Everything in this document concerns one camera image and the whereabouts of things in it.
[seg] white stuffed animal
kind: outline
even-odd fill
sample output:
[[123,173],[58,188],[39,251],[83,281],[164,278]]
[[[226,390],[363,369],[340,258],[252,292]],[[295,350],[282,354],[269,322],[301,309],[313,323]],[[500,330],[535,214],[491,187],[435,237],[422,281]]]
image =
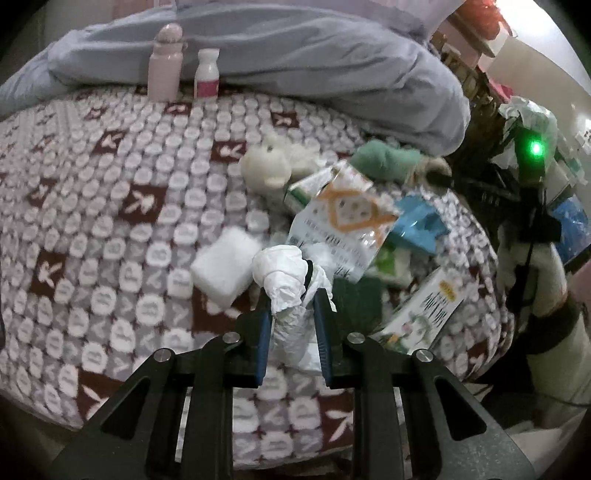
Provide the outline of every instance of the white stuffed animal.
[[271,134],[261,145],[248,148],[240,160],[240,168],[249,190],[269,195],[282,190],[291,181],[312,175],[320,168],[320,161],[315,150]]

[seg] pink label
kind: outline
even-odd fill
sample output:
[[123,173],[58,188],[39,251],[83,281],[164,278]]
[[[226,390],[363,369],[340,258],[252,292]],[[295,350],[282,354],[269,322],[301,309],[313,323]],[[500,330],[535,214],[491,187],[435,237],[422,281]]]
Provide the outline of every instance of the pink label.
[[219,80],[212,80],[211,82],[197,82],[196,98],[217,97],[219,86]]

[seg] green led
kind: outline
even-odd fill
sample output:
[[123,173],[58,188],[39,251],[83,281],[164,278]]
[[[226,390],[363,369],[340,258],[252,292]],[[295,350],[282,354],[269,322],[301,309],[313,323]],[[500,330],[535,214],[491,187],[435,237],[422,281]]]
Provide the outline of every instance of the green led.
[[544,156],[544,146],[541,142],[533,141],[530,144],[530,154],[533,157],[543,157]]

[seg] black gripper frame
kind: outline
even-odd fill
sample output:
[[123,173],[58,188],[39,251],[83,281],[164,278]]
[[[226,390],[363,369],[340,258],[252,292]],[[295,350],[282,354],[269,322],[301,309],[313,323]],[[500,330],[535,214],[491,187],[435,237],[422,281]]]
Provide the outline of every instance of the black gripper frame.
[[353,480],[405,478],[394,387],[414,479],[534,480],[519,447],[431,352],[404,355],[349,335],[326,290],[314,298],[314,316],[327,385],[355,389]]
[[[232,389],[257,388],[267,368],[272,317],[261,293],[236,320],[236,336],[198,351],[151,355],[58,455],[52,480],[227,480],[232,478]],[[187,389],[181,462],[175,461]]]

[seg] patterned blanket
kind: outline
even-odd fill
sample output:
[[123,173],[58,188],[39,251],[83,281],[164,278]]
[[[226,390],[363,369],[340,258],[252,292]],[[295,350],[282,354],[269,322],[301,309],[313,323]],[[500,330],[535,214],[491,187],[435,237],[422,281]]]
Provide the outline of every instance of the patterned blanket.
[[[288,229],[287,217],[246,191],[237,164],[273,129],[328,164],[363,143],[337,112],[229,91],[205,104],[187,92],[165,105],[142,88],[92,89],[2,122],[2,393],[80,428],[156,349],[200,348],[231,330],[248,294],[221,311],[193,288],[189,266],[225,225],[261,236]],[[465,379],[509,346],[513,319],[495,291],[482,228],[451,193],[420,193],[450,229],[436,262],[456,268],[468,289],[433,351]],[[435,266],[415,265],[418,281]],[[412,291],[385,292],[384,315]],[[352,407],[350,392],[328,390],[321,377],[270,365],[261,388],[236,390],[235,464],[349,446]]]

